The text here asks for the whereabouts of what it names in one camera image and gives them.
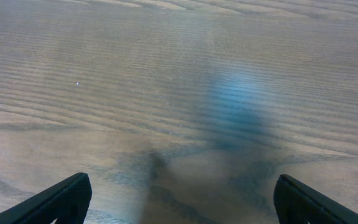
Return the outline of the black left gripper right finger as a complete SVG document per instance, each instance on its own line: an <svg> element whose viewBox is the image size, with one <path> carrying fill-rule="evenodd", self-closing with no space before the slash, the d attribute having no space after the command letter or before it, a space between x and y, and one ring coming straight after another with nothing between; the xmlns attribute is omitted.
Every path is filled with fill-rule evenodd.
<svg viewBox="0 0 358 224"><path fill-rule="evenodd" d="M277 180L273 203L280 224L358 224L358 213L287 174Z"/></svg>

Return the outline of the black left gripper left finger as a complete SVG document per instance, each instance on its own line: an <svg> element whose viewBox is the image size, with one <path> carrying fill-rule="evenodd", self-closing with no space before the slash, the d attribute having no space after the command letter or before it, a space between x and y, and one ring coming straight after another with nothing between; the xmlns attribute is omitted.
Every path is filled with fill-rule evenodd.
<svg viewBox="0 0 358 224"><path fill-rule="evenodd" d="M79 172L0 213L0 224L83 224L92 198Z"/></svg>

